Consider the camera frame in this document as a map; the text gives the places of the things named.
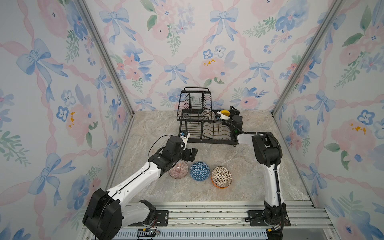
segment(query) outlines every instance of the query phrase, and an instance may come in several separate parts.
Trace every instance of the dish rack handle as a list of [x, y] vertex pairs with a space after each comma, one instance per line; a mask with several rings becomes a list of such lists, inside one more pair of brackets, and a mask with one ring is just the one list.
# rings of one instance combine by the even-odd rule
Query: dish rack handle
[[208, 88], [204, 88], [204, 87], [185, 87], [185, 88], [184, 88], [184, 91], [186, 91], [187, 88], [192, 88], [192, 89], [193, 89], [193, 88], [206, 89], [207, 91], [209, 91]]

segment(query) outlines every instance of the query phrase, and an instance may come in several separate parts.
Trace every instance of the blue bowl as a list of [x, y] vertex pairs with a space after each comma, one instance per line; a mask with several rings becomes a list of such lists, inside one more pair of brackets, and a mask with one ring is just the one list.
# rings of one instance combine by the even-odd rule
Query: blue bowl
[[209, 166], [204, 162], [196, 162], [192, 164], [191, 168], [189, 169], [189, 172], [191, 174], [191, 177], [196, 181], [204, 181], [211, 174]]

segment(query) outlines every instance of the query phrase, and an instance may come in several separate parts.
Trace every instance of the dish rack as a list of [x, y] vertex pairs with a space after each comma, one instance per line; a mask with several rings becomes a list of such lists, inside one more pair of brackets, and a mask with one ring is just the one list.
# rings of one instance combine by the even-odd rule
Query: dish rack
[[218, 111], [212, 110], [212, 95], [208, 88], [184, 88], [177, 109], [179, 132], [187, 130], [190, 133], [188, 142], [237, 145], [231, 140], [228, 126], [211, 123]]

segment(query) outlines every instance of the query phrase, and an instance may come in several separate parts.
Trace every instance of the wall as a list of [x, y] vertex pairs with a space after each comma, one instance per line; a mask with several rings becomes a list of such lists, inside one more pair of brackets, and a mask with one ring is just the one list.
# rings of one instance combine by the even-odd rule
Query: wall
[[128, 114], [72, 1], [2, 1], [0, 22], [0, 239], [77, 239]]
[[172, 110], [186, 86], [272, 109], [332, 0], [86, 2], [133, 108]]
[[343, 240], [384, 239], [383, 8], [382, 0], [346, 0], [276, 115]]

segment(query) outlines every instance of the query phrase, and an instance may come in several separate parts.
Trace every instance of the black metal frame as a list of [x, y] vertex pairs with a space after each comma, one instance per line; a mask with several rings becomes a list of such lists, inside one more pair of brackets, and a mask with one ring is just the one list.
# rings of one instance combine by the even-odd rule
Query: black metal frame
[[212, 97], [208, 88], [184, 88], [180, 93], [177, 120], [180, 121], [179, 132], [190, 133], [188, 142], [237, 145], [231, 140], [230, 129], [222, 123], [211, 123], [219, 110], [212, 110]]

